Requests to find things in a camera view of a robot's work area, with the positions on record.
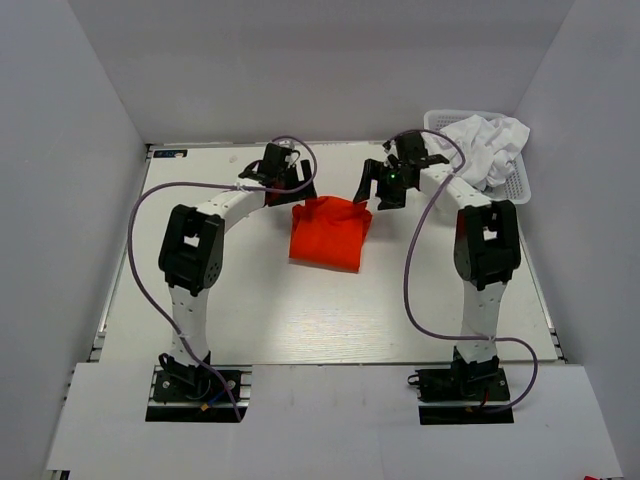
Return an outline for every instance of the white table surface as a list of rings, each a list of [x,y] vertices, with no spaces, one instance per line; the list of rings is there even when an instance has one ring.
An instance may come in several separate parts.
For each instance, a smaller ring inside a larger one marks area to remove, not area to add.
[[[319,195],[352,198],[363,161],[384,159],[379,145],[314,145]],[[231,182],[264,146],[189,149],[186,158],[151,160],[145,189],[164,182]],[[144,283],[167,309],[170,299],[158,253],[171,209],[194,205],[216,191],[173,188],[152,195],[135,228],[135,255]],[[407,207],[378,212],[362,253],[359,274],[298,265],[288,259],[291,205],[265,208],[225,236],[222,275],[211,289],[207,334],[215,364],[448,362],[453,344],[428,338],[409,324],[402,304],[402,270],[410,236],[426,198],[410,192]],[[453,266],[453,220],[430,215],[411,274],[411,300],[419,321],[459,333],[462,283]],[[521,337],[541,360],[555,360],[545,316],[523,257],[502,303],[499,335]],[[101,361],[149,360],[167,351],[169,325],[122,270],[107,317]],[[500,343],[503,361],[530,358],[518,345]]]
[[[505,368],[522,391],[531,367]],[[153,362],[78,365],[48,469],[70,480],[576,480],[620,475],[584,368],[543,366],[507,425],[420,426],[409,366],[254,367],[241,424],[145,423]]]

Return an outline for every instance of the red object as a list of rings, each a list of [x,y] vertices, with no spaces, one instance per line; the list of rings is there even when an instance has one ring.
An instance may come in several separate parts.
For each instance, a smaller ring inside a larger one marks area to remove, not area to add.
[[[367,204],[337,197],[308,199],[293,207],[289,257],[360,270],[360,253],[371,225]]]

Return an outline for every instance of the white laundry basket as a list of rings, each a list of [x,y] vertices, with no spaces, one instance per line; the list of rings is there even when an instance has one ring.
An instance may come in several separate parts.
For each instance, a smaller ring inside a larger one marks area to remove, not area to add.
[[[504,117],[501,113],[474,112],[470,110],[431,110],[424,115],[424,128],[437,131],[472,115],[479,115],[487,120]],[[529,180],[527,179],[527,171],[524,169],[522,155],[516,157],[515,172],[507,178],[504,185],[488,188],[483,193],[495,200],[508,199],[516,204],[527,203],[531,199],[531,189],[529,188]]]

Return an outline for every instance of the purple cable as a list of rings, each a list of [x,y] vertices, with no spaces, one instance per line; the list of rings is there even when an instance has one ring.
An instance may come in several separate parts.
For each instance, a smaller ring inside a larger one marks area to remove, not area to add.
[[[450,173],[449,175],[447,175],[447,177],[442,181],[442,183],[440,184],[440,186],[438,187],[438,189],[434,193],[433,197],[431,197],[431,199],[429,200],[429,203],[427,203],[427,206],[425,207],[424,211],[422,212],[422,215],[420,216],[420,220],[418,221],[418,225],[416,226],[416,229],[413,232],[413,237],[411,238],[411,243],[409,243],[409,250],[407,252],[407,259],[406,259],[405,264],[404,264],[404,275],[403,275],[403,279],[402,279],[402,294],[403,294],[403,299],[404,299],[404,309],[405,309],[405,311],[407,313],[407,317],[409,317],[409,321],[411,322],[411,324],[419,332],[424,333],[425,335],[428,335],[429,337],[437,338],[438,340],[453,340],[453,341],[458,341],[458,340],[463,340],[463,341],[465,341],[465,340],[471,340],[471,341],[491,340],[489,337],[486,337],[486,336],[483,336],[483,335],[443,335],[443,334],[440,334],[440,333],[432,332],[432,331],[427,330],[426,328],[424,328],[422,325],[420,325],[418,323],[418,321],[415,319],[415,317],[413,316],[413,312],[411,311],[411,305],[409,304],[409,272],[411,270],[411,261],[413,260],[413,252],[414,252],[414,250],[416,248],[416,243],[418,242],[418,237],[420,236],[420,232],[422,231],[422,227],[424,226],[424,223],[427,220],[427,216],[429,215],[429,212],[433,209],[433,206],[435,205],[436,201],[438,200],[438,197],[440,197],[440,195],[442,194],[442,192],[444,192],[444,189],[447,187],[447,185],[451,182],[451,180],[453,180],[453,177],[455,176],[455,174],[458,173],[462,169],[462,167],[464,167],[464,165],[467,163],[467,159],[464,156],[464,153],[462,152],[460,147],[453,140],[451,140],[449,137],[447,137],[443,133],[436,132],[436,131],[433,131],[433,130],[427,130],[427,129],[407,130],[405,132],[402,132],[402,133],[399,133],[399,134],[395,135],[392,138],[392,140],[396,139],[400,135],[404,135],[405,133],[409,133],[409,132],[429,133],[431,135],[436,135],[436,136],[438,136],[440,138],[445,139],[446,141],[448,141],[456,149],[456,151],[460,155],[460,159],[461,159],[462,163],[457,168],[453,169],[453,173]],[[515,405],[517,405],[518,403],[520,403],[522,400],[524,400],[524,398],[527,395],[529,395],[529,392],[531,392],[531,389],[533,388],[533,385],[536,382],[536,378],[538,377],[538,356],[536,355],[536,352],[533,350],[531,345],[529,345],[524,340],[521,340],[521,339],[515,338],[515,337],[496,337],[494,339],[494,341],[495,342],[514,342],[514,343],[519,343],[520,345],[525,347],[527,350],[529,350],[529,353],[531,354],[531,358],[533,359],[533,373],[531,374],[531,380],[529,381],[529,384],[527,385],[527,388],[525,388],[524,392],[522,392],[522,394],[518,398],[516,398],[513,402],[510,402],[510,403],[508,403],[506,405],[503,405],[501,407],[483,408],[482,411],[486,412],[486,413],[502,412],[502,411],[508,410],[509,408],[512,408]]]
[[[279,137],[274,138],[271,141],[277,142],[279,140],[285,140],[285,139],[293,140],[294,142],[299,143],[309,152],[309,155],[311,155],[311,160],[313,162],[313,173],[311,174],[311,178],[306,182],[304,182],[302,185],[296,188],[293,188],[291,190],[283,190],[279,188],[267,188],[267,187],[251,187],[251,186],[243,186],[242,187],[243,190],[267,192],[267,193],[296,193],[296,192],[299,192],[300,190],[307,188],[313,182],[318,172],[318,160],[316,159],[316,156],[313,153],[313,150],[311,150],[311,147],[309,147],[309,145],[307,145],[302,140],[299,140],[296,137],[292,137],[290,135],[281,135]],[[140,292],[142,293],[142,295],[149,301],[149,303],[153,306],[153,308],[155,308],[158,311],[158,313],[160,313],[160,315],[162,315],[165,318],[165,320],[169,322],[173,330],[176,332],[176,334],[180,338],[180,341],[182,342],[182,345],[184,346],[184,349],[187,351],[189,356],[198,365],[205,368],[206,370],[209,370],[218,378],[218,380],[220,380],[220,383],[222,384],[224,391],[227,392],[227,395],[229,396],[229,400],[231,400],[231,404],[233,405],[233,410],[236,414],[236,417],[238,418],[238,422],[240,422],[242,421],[242,415],[240,415],[240,410],[238,410],[238,404],[236,403],[236,399],[233,397],[233,393],[231,392],[231,389],[229,388],[229,385],[227,384],[226,380],[218,370],[216,370],[211,365],[208,365],[202,360],[200,360],[194,353],[187,339],[181,337],[182,329],[180,328],[180,326],[173,320],[173,318],[171,318],[171,315],[169,315],[160,306],[160,304],[156,302],[156,300],[153,298],[151,293],[149,293],[149,290],[147,290],[147,287],[145,287],[144,284],[142,283],[142,279],[140,278],[140,274],[138,273],[138,268],[136,266],[135,259],[133,258],[133,227],[135,225],[136,216],[138,215],[138,210],[140,209],[140,205],[142,205],[142,202],[144,202],[150,195],[154,194],[159,190],[163,190],[165,188],[170,188],[170,187],[200,187],[200,188],[213,188],[213,189],[222,189],[222,190],[239,190],[239,187],[237,185],[224,185],[224,184],[216,184],[216,183],[169,182],[169,183],[163,183],[161,185],[156,185],[155,187],[147,190],[144,194],[140,196],[140,198],[136,201],[136,203],[133,205],[133,208],[131,209],[129,224],[127,226],[127,256],[129,257],[129,266],[131,267],[131,274],[133,275],[133,279],[136,282],[136,285],[138,286],[138,288],[140,289]]]

